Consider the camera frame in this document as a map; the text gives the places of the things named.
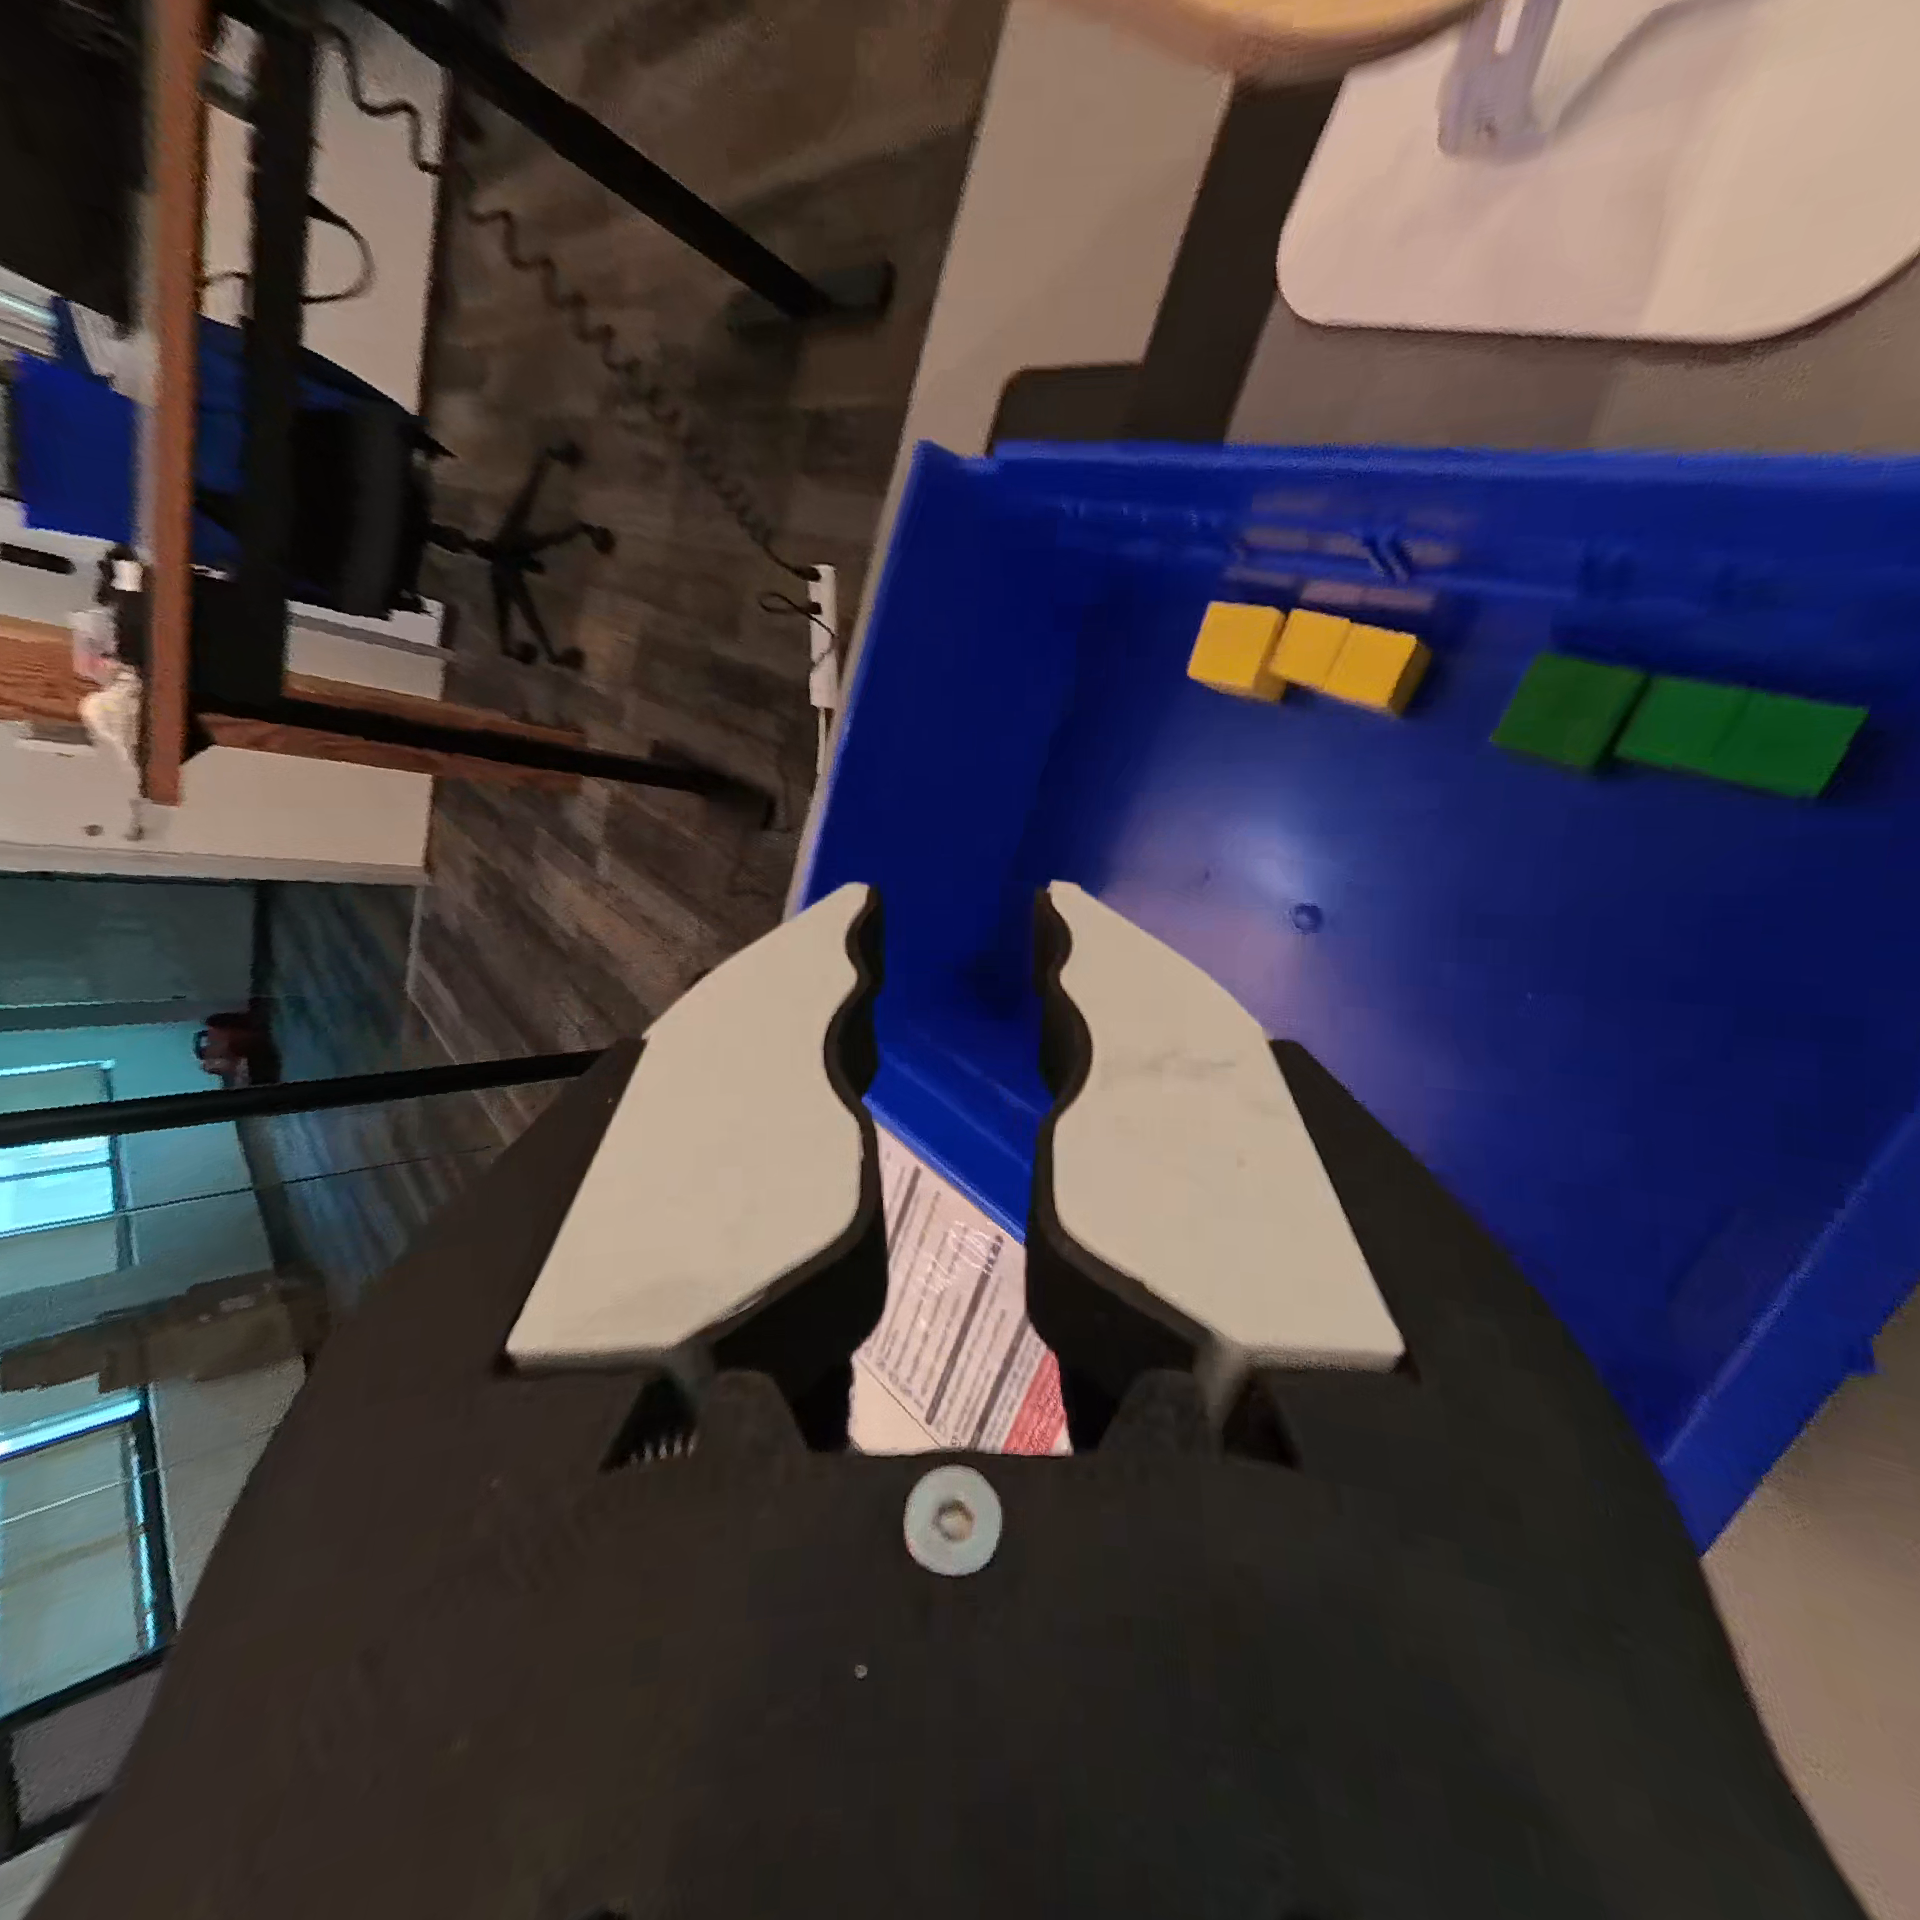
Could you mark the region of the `wooden document stand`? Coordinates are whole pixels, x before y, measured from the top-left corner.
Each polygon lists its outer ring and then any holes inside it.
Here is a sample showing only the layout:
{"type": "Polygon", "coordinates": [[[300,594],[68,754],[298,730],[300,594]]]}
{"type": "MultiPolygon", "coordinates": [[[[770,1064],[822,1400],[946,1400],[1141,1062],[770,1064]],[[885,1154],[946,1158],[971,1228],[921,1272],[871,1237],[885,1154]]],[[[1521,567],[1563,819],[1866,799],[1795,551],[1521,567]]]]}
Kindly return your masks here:
{"type": "Polygon", "coordinates": [[[1323,330],[1758,346],[1915,261],[1915,2],[1084,11],[1339,79],[1276,261],[1323,330]]]}

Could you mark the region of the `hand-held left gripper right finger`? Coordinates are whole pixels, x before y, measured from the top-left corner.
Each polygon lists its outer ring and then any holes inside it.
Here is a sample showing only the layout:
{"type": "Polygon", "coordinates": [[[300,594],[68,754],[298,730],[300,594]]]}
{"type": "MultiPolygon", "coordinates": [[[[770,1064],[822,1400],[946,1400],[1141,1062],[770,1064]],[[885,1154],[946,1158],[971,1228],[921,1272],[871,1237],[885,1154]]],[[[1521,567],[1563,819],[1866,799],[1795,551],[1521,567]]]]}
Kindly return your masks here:
{"type": "Polygon", "coordinates": [[[1069,880],[1035,901],[1035,982],[1030,1325],[1069,1448],[1156,1373],[1214,1436],[1261,1376],[1395,1373],[1405,1338],[1261,1023],[1069,880]]]}

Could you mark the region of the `wood-edged office desk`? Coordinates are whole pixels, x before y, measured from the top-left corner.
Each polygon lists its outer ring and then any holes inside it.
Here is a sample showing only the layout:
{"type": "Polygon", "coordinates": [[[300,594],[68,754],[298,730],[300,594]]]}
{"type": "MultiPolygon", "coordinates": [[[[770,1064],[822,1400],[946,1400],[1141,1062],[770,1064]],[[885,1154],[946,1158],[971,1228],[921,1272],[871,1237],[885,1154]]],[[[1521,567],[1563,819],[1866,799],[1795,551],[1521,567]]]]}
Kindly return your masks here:
{"type": "MultiPolygon", "coordinates": [[[[471,95],[538,136],[566,164],[629,203],[645,221],[727,274],[740,296],[727,325],[740,338],[786,325],[866,325],[897,294],[890,261],[812,278],[791,268],[622,134],[516,63],[495,40],[444,4],[367,2],[382,21],[471,95]]],[[[137,637],[134,790],[174,807],[182,771],[211,747],[314,756],[339,763],[471,782],[585,780],[683,794],[747,808],[758,824],[779,802],[758,786],[698,760],[594,752],[553,730],[508,727],[449,703],[358,707],[294,694],[285,685],[285,614],[294,539],[307,525],[298,494],[298,389],[305,349],[305,256],[317,47],[327,24],[294,4],[229,4],[260,34],[251,92],[255,160],[253,221],[242,327],[246,351],[235,574],[194,564],[197,444],[202,418],[198,268],[203,228],[203,4],[153,4],[151,214],[157,261],[151,287],[153,392],[137,444],[137,504],[149,546],[122,622],[137,637]]]]}

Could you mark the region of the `white paper sheet red label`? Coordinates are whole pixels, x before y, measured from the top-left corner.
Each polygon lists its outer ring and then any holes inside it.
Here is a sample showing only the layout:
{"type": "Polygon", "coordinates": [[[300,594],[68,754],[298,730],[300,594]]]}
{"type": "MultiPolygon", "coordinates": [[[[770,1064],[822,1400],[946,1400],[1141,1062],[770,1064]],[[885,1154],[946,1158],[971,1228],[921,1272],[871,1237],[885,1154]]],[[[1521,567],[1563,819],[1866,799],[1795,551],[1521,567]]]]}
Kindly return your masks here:
{"type": "Polygon", "coordinates": [[[865,1454],[1068,1454],[1059,1363],[1023,1315],[1023,1247],[877,1134],[886,1298],[855,1354],[865,1454]]]}

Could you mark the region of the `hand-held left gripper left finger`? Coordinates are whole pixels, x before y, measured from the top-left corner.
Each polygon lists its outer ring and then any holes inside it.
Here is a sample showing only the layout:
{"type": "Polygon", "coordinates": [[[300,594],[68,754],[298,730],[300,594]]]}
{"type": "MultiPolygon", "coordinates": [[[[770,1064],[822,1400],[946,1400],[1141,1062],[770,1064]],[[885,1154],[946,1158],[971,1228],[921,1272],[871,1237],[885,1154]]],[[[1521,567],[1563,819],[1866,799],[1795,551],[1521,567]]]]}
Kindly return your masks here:
{"type": "Polygon", "coordinates": [[[853,1360],[890,1288],[866,1104],[881,986],[881,893],[846,882],[646,1028],[508,1366],[641,1370],[689,1415],[757,1373],[810,1448],[847,1448],[853,1360]]]}

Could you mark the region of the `black office chair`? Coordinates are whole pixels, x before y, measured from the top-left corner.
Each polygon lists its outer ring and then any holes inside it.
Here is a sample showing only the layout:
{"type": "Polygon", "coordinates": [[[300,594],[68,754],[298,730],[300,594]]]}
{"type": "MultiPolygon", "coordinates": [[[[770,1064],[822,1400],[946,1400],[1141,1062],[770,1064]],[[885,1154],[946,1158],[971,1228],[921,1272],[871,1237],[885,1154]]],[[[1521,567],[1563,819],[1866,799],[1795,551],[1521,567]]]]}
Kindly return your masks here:
{"type": "Polygon", "coordinates": [[[585,463],[580,444],[545,445],[490,535],[469,535],[431,517],[425,483],[430,451],[414,418],[379,413],[364,403],[298,412],[290,587],[319,608],[383,618],[415,589],[425,554],[439,549],[485,564],[494,636],[506,658],[582,669],[585,653],[555,645],[533,589],[548,554],[588,541],[606,558],[617,546],[610,528],[588,519],[538,528],[547,477],[578,471],[585,463]]]}

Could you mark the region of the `green wooden cube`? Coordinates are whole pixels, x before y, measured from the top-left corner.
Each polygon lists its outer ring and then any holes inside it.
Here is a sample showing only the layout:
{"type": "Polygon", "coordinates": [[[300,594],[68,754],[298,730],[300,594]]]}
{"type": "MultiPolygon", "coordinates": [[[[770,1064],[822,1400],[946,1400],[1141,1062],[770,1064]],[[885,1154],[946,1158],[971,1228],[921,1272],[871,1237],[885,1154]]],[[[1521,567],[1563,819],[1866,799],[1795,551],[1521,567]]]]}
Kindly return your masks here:
{"type": "Polygon", "coordinates": [[[1716,776],[1722,750],[1751,693],[1734,684],[1651,677],[1617,735],[1611,756],[1671,774],[1716,776]]]}
{"type": "Polygon", "coordinates": [[[1866,719],[1863,707],[1748,687],[1716,747],[1715,776],[1785,799],[1817,799],[1866,719]]]}
{"type": "Polygon", "coordinates": [[[1531,658],[1490,742],[1502,752],[1593,774],[1611,756],[1651,674],[1618,663],[1546,651],[1531,658]]]}

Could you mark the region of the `blue bin stack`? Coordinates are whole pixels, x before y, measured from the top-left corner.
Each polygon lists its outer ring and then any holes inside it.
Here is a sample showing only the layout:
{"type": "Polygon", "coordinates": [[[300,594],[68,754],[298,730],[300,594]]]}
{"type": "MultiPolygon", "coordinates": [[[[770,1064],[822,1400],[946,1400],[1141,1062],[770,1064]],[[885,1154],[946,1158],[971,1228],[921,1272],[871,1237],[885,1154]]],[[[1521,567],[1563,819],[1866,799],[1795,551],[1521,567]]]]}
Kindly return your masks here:
{"type": "Polygon", "coordinates": [[[137,453],[153,395],[153,340],[52,294],[43,349],[6,389],[12,487],[38,533],[137,539],[137,453]]]}

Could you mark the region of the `blue plastic bin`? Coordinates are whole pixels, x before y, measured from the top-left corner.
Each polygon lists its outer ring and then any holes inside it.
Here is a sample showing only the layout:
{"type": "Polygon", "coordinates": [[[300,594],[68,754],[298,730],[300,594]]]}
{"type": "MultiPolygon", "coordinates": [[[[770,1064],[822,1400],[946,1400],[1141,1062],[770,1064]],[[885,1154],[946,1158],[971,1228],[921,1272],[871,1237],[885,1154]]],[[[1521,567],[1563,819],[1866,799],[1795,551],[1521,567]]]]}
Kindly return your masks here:
{"type": "Polygon", "coordinates": [[[1915,1287],[1915,456],[923,444],[801,902],[881,891],[875,1122],[1010,1231],[1075,880],[1517,1260],[1699,1550],[1915,1287]],[[1415,632],[1404,715],[1187,679],[1211,602],[1415,632]],[[1868,708],[1817,799],[1490,733],[1546,651],[1868,708]]]}

